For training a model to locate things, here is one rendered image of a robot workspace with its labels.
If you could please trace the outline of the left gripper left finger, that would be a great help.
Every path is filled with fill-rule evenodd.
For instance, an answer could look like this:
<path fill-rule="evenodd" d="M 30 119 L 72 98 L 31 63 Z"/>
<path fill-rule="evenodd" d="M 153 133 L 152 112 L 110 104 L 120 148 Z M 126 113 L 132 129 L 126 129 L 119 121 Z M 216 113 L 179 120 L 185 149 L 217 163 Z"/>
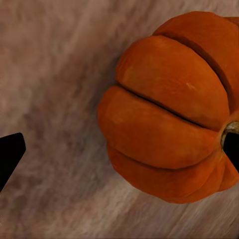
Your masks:
<path fill-rule="evenodd" d="M 0 138 L 0 192 L 26 151 L 22 133 Z"/>

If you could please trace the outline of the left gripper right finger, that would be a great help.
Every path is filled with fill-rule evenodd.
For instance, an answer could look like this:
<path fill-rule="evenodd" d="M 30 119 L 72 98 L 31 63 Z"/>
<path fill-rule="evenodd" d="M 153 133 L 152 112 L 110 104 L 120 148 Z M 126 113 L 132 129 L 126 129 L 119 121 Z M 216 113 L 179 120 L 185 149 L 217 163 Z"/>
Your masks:
<path fill-rule="evenodd" d="M 239 173 L 239 134 L 228 132 L 223 150 Z"/>

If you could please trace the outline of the pumpkin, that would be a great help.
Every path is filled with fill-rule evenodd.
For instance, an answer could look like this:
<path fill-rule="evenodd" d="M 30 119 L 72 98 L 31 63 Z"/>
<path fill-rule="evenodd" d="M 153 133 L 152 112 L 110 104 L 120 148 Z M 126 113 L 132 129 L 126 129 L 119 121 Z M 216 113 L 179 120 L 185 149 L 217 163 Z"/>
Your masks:
<path fill-rule="evenodd" d="M 223 192 L 239 173 L 223 150 L 239 134 L 239 17 L 192 11 L 121 55 L 98 105 L 114 170 L 167 203 Z"/>

